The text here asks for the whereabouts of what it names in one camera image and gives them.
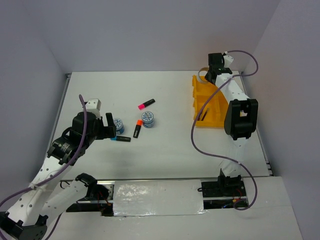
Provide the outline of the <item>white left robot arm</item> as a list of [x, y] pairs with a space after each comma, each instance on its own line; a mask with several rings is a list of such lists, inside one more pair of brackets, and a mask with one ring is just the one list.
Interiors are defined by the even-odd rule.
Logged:
[[110, 191], [87, 173], [75, 177], [61, 192], [53, 195], [64, 175], [82, 157], [95, 140], [116, 136], [111, 113], [106, 113], [107, 126], [98, 113], [79, 112], [60, 137], [52, 142], [39, 172], [29, 186], [15, 193], [17, 202], [0, 213], [0, 231], [15, 240], [41, 240], [48, 226], [81, 199], [103, 200]]

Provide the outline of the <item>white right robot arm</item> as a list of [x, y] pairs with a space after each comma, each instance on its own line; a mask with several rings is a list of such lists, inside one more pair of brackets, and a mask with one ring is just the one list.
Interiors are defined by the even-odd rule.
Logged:
[[[243, 53], [252, 58], [255, 70], [244, 75], [233, 74], [230, 66], [234, 58], [230, 53]], [[251, 205], [258, 196], [258, 186], [252, 173], [244, 166], [243, 155], [246, 144], [252, 133], [256, 131], [258, 119], [258, 101], [250, 98], [236, 83], [236, 77], [251, 77], [259, 70], [257, 59], [244, 50], [231, 50], [224, 53], [208, 54], [208, 70], [205, 80], [217, 87], [215, 94], [221, 92], [228, 103], [223, 128], [229, 136], [232, 147], [228, 156], [215, 155], [225, 161], [220, 169], [217, 190], [223, 196], [230, 195], [235, 190], [235, 184], [240, 180], [240, 170], [243, 169], [252, 179], [254, 197]]]

